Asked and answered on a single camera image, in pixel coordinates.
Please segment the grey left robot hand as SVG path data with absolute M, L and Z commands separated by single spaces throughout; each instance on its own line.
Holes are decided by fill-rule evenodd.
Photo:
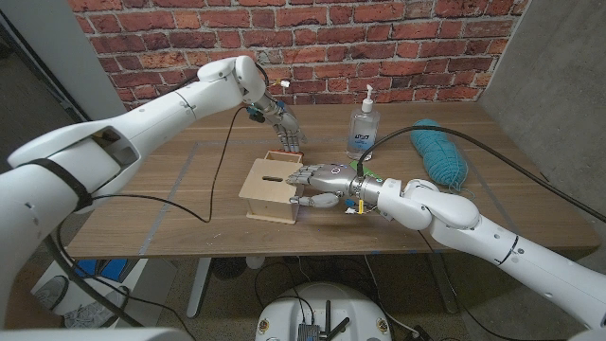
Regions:
M 300 143 L 307 142 L 291 108 L 268 92 L 259 101 L 248 105 L 246 111 L 251 120 L 273 127 L 285 152 L 299 153 Z

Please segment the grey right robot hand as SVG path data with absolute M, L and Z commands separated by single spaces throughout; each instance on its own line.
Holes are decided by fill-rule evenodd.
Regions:
M 336 206 L 341 198 L 358 198 L 362 209 L 377 207 L 378 195 L 383 181 L 373 177 L 358 176 L 350 165 L 317 164 L 302 166 L 286 180 L 293 186 L 307 186 L 320 190 L 313 196 L 295 195 L 289 199 L 291 204 L 328 208 Z

